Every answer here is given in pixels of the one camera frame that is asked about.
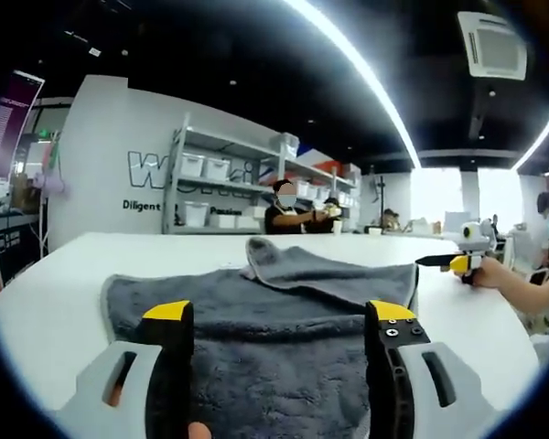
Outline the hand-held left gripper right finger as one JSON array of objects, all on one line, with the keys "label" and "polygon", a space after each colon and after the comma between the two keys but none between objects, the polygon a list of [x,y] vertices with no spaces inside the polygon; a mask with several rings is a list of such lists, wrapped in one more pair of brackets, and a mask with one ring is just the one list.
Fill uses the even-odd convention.
[{"label": "hand-held left gripper right finger", "polygon": [[431,341],[410,309],[368,302],[364,342],[366,438],[484,438],[498,421],[479,375]]}]

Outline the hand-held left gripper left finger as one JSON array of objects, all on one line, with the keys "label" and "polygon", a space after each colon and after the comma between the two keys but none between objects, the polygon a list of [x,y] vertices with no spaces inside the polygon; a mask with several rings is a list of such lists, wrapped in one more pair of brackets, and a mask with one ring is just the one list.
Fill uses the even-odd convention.
[{"label": "hand-held left gripper left finger", "polygon": [[146,311],[130,341],[114,341],[76,379],[52,418],[69,438],[187,438],[193,304]]}]

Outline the person's right hand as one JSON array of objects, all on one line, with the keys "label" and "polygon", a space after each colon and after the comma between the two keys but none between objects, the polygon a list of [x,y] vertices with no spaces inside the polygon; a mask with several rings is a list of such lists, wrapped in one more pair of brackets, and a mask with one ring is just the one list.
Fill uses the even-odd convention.
[{"label": "person's right hand", "polygon": [[484,288],[498,288],[505,273],[505,267],[496,259],[484,257],[474,272],[472,285]]}]

